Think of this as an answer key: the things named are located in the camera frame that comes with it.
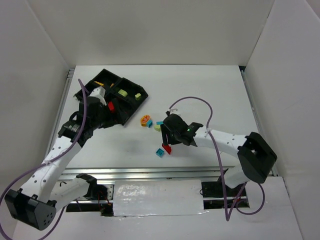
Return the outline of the light green square brick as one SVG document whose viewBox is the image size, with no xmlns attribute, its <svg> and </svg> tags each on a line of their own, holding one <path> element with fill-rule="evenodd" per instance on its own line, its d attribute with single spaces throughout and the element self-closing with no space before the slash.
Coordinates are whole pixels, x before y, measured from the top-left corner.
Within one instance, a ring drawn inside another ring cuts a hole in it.
<svg viewBox="0 0 320 240">
<path fill-rule="evenodd" d="M 135 100 L 138 101 L 138 100 L 141 98 L 141 96 L 142 96 L 142 95 L 141 95 L 140 93 L 137 93 L 137 94 L 135 95 Z"/>
</svg>

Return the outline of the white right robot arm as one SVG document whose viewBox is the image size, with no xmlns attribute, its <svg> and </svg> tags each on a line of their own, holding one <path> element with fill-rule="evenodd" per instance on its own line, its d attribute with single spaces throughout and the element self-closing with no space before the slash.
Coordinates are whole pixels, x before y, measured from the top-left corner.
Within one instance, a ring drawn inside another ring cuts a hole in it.
<svg viewBox="0 0 320 240">
<path fill-rule="evenodd" d="M 257 132 L 237 135 L 209 129 L 197 122 L 188 125 L 173 113 L 163 120 L 161 134 L 165 146 L 184 144 L 217 149 L 237 158 L 239 164 L 223 174 L 224 183 L 230 189 L 249 181 L 263 184 L 277 160 L 276 153 Z"/>
</svg>

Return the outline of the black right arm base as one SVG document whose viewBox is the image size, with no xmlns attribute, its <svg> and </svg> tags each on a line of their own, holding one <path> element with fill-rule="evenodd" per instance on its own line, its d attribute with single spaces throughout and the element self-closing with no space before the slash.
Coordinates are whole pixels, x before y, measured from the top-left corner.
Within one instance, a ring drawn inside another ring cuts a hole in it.
<svg viewBox="0 0 320 240">
<path fill-rule="evenodd" d="M 227 199 L 233 198 L 235 199 L 243 184 L 238 185 L 235 188 L 230 188 L 227 185 L 225 186 L 226 189 L 226 197 Z M 201 182 L 201 189 L 199 194 L 202 195 L 204 198 L 218 198 L 223 199 L 223 186 L 222 181 L 202 181 Z"/>
</svg>

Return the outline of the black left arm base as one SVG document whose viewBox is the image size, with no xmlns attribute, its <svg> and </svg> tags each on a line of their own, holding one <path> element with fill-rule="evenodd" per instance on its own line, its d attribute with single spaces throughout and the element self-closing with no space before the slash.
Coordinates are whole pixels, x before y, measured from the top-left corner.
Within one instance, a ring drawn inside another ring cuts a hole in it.
<svg viewBox="0 0 320 240">
<path fill-rule="evenodd" d="M 89 184 L 87 193 L 84 195 L 84 197 L 87 200 L 97 200 L 99 212 L 103 216 L 113 216 L 113 204 L 108 199 L 108 188 L 104 185 L 97 184 L 97 179 L 86 173 L 80 173 L 76 176 L 76 178 L 85 180 Z"/>
</svg>

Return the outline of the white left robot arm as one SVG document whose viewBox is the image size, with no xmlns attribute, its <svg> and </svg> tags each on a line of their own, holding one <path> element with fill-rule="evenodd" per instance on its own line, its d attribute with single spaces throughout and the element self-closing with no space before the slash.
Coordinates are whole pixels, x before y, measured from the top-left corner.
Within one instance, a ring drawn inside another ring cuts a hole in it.
<svg viewBox="0 0 320 240">
<path fill-rule="evenodd" d="M 79 109 L 62 125 L 41 167 L 19 190 L 10 189 L 5 194 L 4 200 L 11 216 L 43 231 L 52 223 L 57 211 L 75 199 L 98 199 L 101 192 L 108 189 L 86 173 L 78 174 L 57 190 L 54 187 L 69 162 L 93 136 L 94 130 L 123 125 L 128 118 L 116 98 L 106 104 L 92 96 L 81 100 Z"/>
</svg>

